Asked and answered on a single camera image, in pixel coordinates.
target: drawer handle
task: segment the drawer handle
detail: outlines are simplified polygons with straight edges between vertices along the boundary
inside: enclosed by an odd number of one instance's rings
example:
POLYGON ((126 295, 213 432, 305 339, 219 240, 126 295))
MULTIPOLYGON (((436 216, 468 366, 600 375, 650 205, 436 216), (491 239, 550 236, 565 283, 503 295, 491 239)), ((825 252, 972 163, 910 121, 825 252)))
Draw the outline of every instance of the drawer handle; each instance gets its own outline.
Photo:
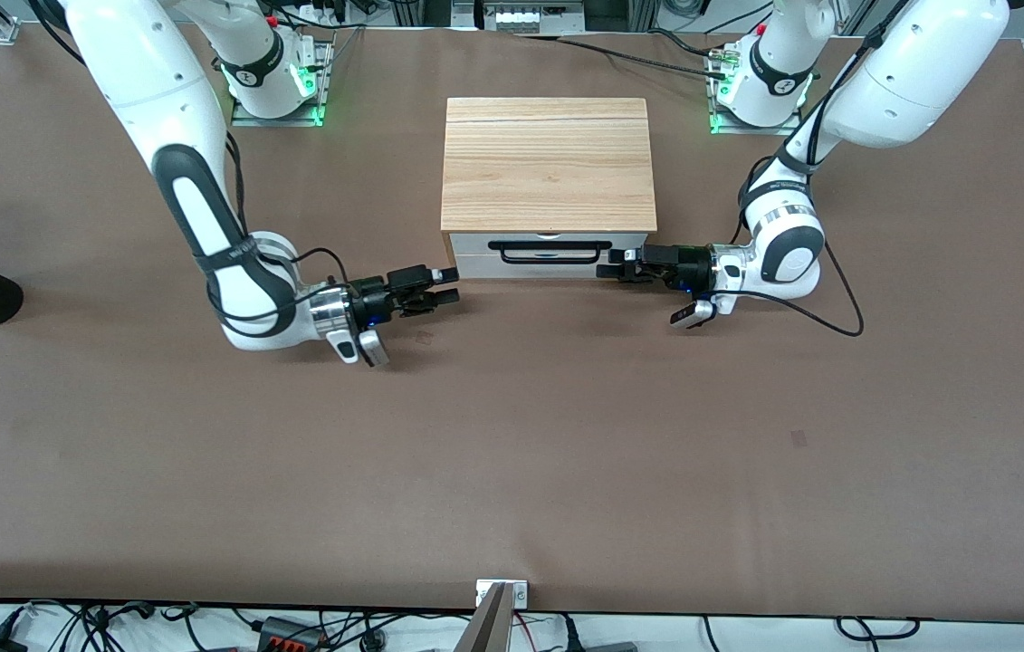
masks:
POLYGON ((612 248, 607 240, 493 240, 487 243, 487 249, 500 252, 500 260, 508 264, 594 264, 599 255, 612 248), (529 251, 587 251, 587 256, 554 256, 549 257, 516 257, 508 256, 508 252, 529 251))

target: drawer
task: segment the drawer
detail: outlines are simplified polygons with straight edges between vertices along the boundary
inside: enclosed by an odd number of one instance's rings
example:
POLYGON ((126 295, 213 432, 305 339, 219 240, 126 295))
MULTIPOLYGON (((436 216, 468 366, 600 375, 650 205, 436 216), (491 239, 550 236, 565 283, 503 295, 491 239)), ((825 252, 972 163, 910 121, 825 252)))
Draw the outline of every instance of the drawer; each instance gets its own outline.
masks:
POLYGON ((609 249, 639 248, 647 233, 451 233, 463 278, 594 278, 609 249))

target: table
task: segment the table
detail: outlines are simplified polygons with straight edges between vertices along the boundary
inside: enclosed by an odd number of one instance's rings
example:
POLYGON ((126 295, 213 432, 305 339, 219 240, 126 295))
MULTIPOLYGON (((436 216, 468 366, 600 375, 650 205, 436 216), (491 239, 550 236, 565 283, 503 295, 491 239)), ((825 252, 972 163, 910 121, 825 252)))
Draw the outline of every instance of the table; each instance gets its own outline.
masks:
MULTIPOLYGON (((709 135, 686 75, 357 38, 326 127, 236 133, 252 227, 353 276, 445 263, 450 96, 643 96, 659 243, 727 238, 777 145, 709 135)), ((1020 45, 916 143, 840 147, 815 202, 863 338, 752 302, 683 334, 653 288, 475 281, 383 327, 383 371, 251 354, 93 83, 27 27, 0 48, 0 271, 27 292, 0 327, 0 597, 463 608, 524 577, 536 609, 1024 619, 1020 45)), ((831 273, 805 305, 852 320, 831 273)))

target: wood grain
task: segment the wood grain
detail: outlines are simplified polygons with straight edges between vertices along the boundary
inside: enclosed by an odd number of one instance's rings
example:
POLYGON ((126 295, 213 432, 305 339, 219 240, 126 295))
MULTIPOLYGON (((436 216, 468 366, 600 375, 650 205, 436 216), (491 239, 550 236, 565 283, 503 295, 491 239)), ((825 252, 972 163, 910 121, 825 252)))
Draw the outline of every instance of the wood grain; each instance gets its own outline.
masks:
POLYGON ((655 231, 643 98, 450 98, 443 231, 655 231))

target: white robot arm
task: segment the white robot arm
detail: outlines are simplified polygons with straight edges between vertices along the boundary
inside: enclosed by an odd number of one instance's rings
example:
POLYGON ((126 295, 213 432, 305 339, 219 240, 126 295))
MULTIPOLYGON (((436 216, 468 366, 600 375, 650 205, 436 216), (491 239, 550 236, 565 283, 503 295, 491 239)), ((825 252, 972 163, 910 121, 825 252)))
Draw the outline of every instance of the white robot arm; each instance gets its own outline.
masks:
POLYGON ((430 312, 457 279, 426 267, 349 284, 303 284, 297 252, 271 231, 248 233, 226 197, 225 122, 205 71, 167 5, 201 27, 230 89, 251 114, 288 115, 308 98, 298 83, 305 45, 271 29, 255 0, 49 0, 59 5, 90 75, 167 202, 207 278, 226 338, 241 350, 275 350, 326 339, 345 362, 387 361, 376 323, 391 312, 430 312))
POLYGON ((794 300, 813 292, 825 240, 809 193, 810 175, 843 140, 896 147, 922 136, 986 61, 1009 13, 1007 0, 906 4, 881 46, 861 59, 864 49, 859 51, 847 63, 826 99, 740 188, 740 219, 751 243, 610 252, 613 264, 598 275, 659 278, 691 294, 693 303, 670 318, 682 329, 731 313, 740 296, 794 300), (859 61, 860 69, 852 70, 859 61))
POLYGON ((746 34, 731 46, 738 64, 726 94, 717 96, 718 103, 755 127, 773 127, 794 114, 836 24, 830 0, 774 5, 763 34, 746 34))

